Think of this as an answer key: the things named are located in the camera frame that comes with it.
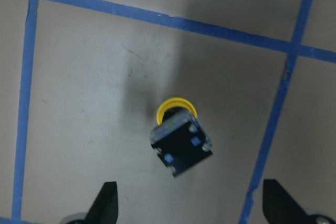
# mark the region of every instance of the blue square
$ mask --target blue square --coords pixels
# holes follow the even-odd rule
[[[168,164],[170,164],[170,163],[172,163],[174,161],[174,158],[173,158],[173,156],[170,153],[164,155],[163,158],[164,158],[164,160],[166,160],[166,162]]]
[[[197,136],[193,137],[190,141],[194,146],[199,146],[202,143],[202,141]]]

